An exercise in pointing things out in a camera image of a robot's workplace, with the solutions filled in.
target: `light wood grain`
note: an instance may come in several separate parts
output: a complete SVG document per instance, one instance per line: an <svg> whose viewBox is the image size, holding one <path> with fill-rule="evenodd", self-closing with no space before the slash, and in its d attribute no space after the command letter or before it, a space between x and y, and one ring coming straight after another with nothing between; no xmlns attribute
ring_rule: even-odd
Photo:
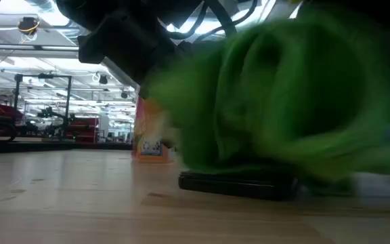
<svg viewBox="0 0 390 244"><path fill-rule="evenodd" d="M390 244L385 192L277 203L180 190L180 171L121 151L0 154L0 243Z"/></svg>

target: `ceiling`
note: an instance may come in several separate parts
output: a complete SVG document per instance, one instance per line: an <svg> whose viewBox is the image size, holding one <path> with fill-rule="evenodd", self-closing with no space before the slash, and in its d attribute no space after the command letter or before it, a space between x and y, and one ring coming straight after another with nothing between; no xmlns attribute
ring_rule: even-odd
<svg viewBox="0 0 390 244"><path fill-rule="evenodd" d="M41 23L36 39L28 40L22 43L23 45L76 47L76 43L65 35L64 28L53 26L65 25L68 19L59 12L41 13L39 9L32 7L25 0L1 0L0 44L13 44L13 47L16 47L22 42L23 35L17 29L17 24L24 16L38 16ZM0 47L0 95L7 100L13 97L16 73L71 75L73 82L70 113L78 116L107 114L117 121L134 120L137 85L109 60L105 60L102 64L83 64L78 61L75 49L71 52L35 51L33 49L14 51ZM99 83L100 75L107 78L107 84ZM63 113L66 110L67 85L67 80L63 78L25 77L20 84L18 109L28 116L34 116L47 106Z"/></svg>

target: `green cloth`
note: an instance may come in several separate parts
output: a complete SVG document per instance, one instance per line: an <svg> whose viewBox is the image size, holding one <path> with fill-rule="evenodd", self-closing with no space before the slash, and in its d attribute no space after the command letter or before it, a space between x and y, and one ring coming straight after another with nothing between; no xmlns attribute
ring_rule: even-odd
<svg viewBox="0 0 390 244"><path fill-rule="evenodd" d="M281 168L330 182L390 174L389 48L361 16L305 9L174 64L148 91L180 128L195 171Z"/></svg>

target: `pole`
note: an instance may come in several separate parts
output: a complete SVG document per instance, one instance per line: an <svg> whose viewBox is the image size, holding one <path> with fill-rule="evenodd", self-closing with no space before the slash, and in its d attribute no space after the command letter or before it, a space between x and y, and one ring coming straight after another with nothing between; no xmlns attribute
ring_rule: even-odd
<svg viewBox="0 0 390 244"><path fill-rule="evenodd" d="M62 137L66 138L67 129L68 129L68 108L70 104L70 92L72 91L72 77L67 77L68 79L68 85L67 85L67 100L66 100L66 117L64 118L64 129Z"/></svg>
<svg viewBox="0 0 390 244"><path fill-rule="evenodd" d="M14 80L16 81L16 88L14 90L14 112L13 112L13 123L16 122L16 114L18 112L18 99L19 99L19 85L23 80L23 76L21 74L14 75Z"/></svg>
<svg viewBox="0 0 390 244"><path fill-rule="evenodd" d="M99 121L99 118L98 118L98 116L97 116L97 118L94 118L94 144L95 144L95 139L96 139L96 137L98 136L97 135L97 132L96 132L96 127L98 126L98 121Z"/></svg>

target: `black cable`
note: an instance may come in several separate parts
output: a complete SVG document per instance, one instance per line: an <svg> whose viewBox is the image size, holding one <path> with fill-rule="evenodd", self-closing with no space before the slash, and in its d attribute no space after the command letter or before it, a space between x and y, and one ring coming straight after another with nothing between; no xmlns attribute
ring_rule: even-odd
<svg viewBox="0 0 390 244"><path fill-rule="evenodd" d="M227 10L218 0L204 0L211 9L211 11L216 15L216 18L223 26L225 35L229 37L230 35L237 33L236 26L233 24L233 20L230 15L227 13Z"/></svg>
<svg viewBox="0 0 390 244"><path fill-rule="evenodd" d="M247 18L249 18L249 16L251 16L251 14L255 11L257 3L258 3L258 0L253 0L252 5L249 8L248 12L243 17L241 17L240 19L233 21L231 24L233 26L236 26L236 25L240 24L241 22L244 22ZM224 28L224 26L219 26L217 28L214 28L213 30L210 30L209 32L207 32L205 34L202 34L199 37L197 37L195 41L202 41L204 38L208 37L209 35L213 35L216 32L218 32L220 30L223 30L223 28Z"/></svg>
<svg viewBox="0 0 390 244"><path fill-rule="evenodd" d="M200 14L198 15L194 25L190 28L190 30L186 33L180 33L180 32L170 32L169 37L174 40L183 40L188 37L191 37L193 34L195 34L195 31L198 27L200 27L202 21L204 21L204 18L207 13L208 5L206 3L202 4Z"/></svg>

